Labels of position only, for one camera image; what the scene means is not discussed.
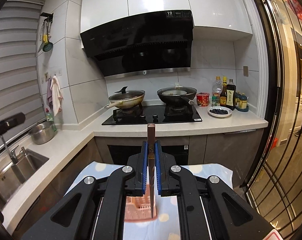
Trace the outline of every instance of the roller blind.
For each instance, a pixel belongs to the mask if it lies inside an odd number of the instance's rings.
[[[6,141],[45,117],[36,67],[41,7],[33,0],[8,0],[0,11],[0,120],[26,115],[24,124],[4,135]]]

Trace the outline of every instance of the hand towel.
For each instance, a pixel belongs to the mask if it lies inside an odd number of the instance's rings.
[[[52,103],[52,92],[51,92],[51,78],[48,79],[48,87],[47,87],[47,105],[52,110],[53,103]]]
[[[54,116],[56,116],[57,113],[62,110],[61,109],[61,100],[63,99],[62,93],[60,90],[59,81],[56,76],[53,76],[53,78],[52,78],[50,89],[52,92],[53,114],[54,114]]]

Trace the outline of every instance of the black glass cooktop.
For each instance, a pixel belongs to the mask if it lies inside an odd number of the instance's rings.
[[[174,108],[167,105],[135,106],[129,109],[115,109],[102,125],[202,122],[194,106]]]

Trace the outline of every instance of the blue gripper pad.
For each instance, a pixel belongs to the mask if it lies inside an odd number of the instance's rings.
[[[148,167],[148,143],[144,144],[144,159],[143,159],[143,170],[142,170],[142,178],[143,182],[142,183],[142,192],[143,194],[146,193],[146,188],[147,188],[147,167]]]
[[[161,185],[161,170],[160,170],[158,142],[155,142],[155,168],[156,168],[156,184],[158,187],[158,195],[161,195],[162,185]]]

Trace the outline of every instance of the white plate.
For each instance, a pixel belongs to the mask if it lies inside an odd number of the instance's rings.
[[[214,114],[214,113],[210,112],[211,109],[223,109],[223,110],[228,111],[228,114]],[[210,106],[210,107],[208,107],[208,113],[214,117],[224,118],[224,117],[230,116],[232,114],[232,110],[227,107],[224,107],[224,106]]]

